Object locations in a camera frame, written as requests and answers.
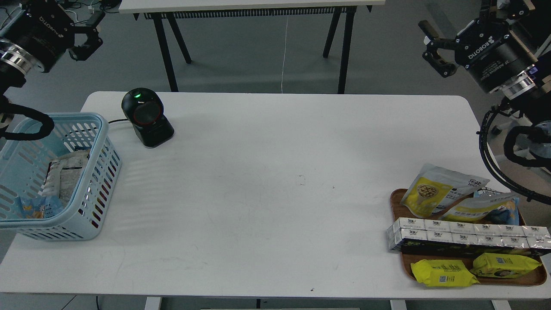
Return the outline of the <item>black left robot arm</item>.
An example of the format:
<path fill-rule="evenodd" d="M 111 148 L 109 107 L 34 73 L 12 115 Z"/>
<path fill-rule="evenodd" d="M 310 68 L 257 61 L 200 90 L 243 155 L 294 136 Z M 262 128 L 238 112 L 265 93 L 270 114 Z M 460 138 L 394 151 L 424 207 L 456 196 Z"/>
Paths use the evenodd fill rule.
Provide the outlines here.
<path fill-rule="evenodd" d="M 33 68 L 51 71 L 65 53 L 75 61 L 87 60 L 102 45 L 98 25 L 104 11 L 96 11 L 78 25 L 55 0 L 22 0 L 20 11 L 1 29 L 1 137 L 7 140 L 33 141 L 48 136 L 53 119 L 34 108 L 17 105 L 7 96 L 10 88 L 21 88 Z M 23 115 L 39 122 L 32 133 L 9 132 L 14 116 Z"/>

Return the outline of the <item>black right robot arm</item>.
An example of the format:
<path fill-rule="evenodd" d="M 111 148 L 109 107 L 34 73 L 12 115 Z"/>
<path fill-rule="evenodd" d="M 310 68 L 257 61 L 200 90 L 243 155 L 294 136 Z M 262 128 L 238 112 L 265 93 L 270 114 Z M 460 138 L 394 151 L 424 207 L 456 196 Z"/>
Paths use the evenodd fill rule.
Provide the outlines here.
<path fill-rule="evenodd" d="M 550 2 L 483 0 L 480 15 L 453 39 L 442 38 L 427 20 L 423 59 L 443 78 L 463 67 L 486 93 L 501 91 L 501 103 L 486 112 L 478 132 L 482 161 L 512 192 L 550 204 L 550 196 L 518 184 L 491 159 L 488 135 L 497 115 L 518 121 L 504 138 L 507 160 L 527 168 L 550 170 Z"/>

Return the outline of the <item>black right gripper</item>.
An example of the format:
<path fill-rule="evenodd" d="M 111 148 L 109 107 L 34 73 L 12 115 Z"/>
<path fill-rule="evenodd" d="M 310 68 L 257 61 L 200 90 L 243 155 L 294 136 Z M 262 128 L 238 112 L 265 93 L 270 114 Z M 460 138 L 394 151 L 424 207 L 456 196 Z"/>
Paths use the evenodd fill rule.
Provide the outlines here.
<path fill-rule="evenodd" d="M 422 57 L 441 77 L 453 76 L 457 65 L 461 65 L 486 93 L 494 92 L 537 61 L 506 20 L 482 23 L 476 19 L 461 30 L 456 40 L 468 48 L 456 51 L 457 65 L 445 61 L 437 51 L 438 48 L 455 49 L 457 42 L 440 37 L 427 20 L 421 20 L 418 26 L 427 38 L 425 45 L 435 48 L 427 48 Z"/>

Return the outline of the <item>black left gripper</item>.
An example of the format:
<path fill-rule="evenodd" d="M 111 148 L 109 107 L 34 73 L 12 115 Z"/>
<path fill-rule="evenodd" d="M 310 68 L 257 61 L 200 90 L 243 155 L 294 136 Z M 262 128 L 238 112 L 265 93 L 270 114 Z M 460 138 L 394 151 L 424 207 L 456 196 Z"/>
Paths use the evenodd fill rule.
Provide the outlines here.
<path fill-rule="evenodd" d="M 98 25 L 105 15 L 96 11 L 83 24 L 73 26 L 73 20 L 57 3 L 23 3 L 1 30 L 1 61 L 21 73 L 33 67 L 48 73 L 68 49 L 71 59 L 86 61 L 104 43 Z M 73 46 L 74 32 L 87 36 L 83 45 Z"/>

